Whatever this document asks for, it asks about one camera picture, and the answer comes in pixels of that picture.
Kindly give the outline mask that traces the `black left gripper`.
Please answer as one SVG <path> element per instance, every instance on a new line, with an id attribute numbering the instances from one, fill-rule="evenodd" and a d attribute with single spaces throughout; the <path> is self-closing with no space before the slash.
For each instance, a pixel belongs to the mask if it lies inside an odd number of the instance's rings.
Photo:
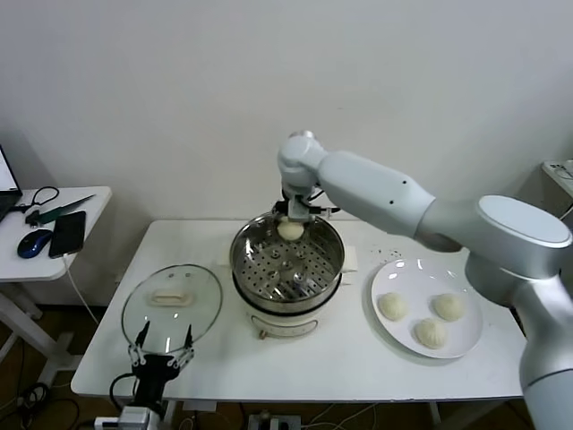
<path id="1" fill-rule="evenodd" d="M 184 337 L 183 347 L 171 356 L 147 354 L 143 352 L 150 322 L 145 322 L 128 347 L 132 372 L 138 380 L 138 388 L 133 398 L 134 406 L 157 406 L 161 404 L 167 383 L 173 381 L 194 358 L 192 326 L 189 324 Z"/>

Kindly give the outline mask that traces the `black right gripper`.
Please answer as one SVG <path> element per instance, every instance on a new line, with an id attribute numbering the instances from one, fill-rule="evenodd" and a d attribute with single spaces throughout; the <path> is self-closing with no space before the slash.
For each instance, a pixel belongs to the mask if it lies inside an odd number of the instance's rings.
<path id="1" fill-rule="evenodd" d="M 308 189 L 296 190 L 290 188 L 281 189 L 282 199 L 273 205 L 273 211 L 280 214 L 320 214 L 322 208 L 312 205 L 311 195 Z"/>

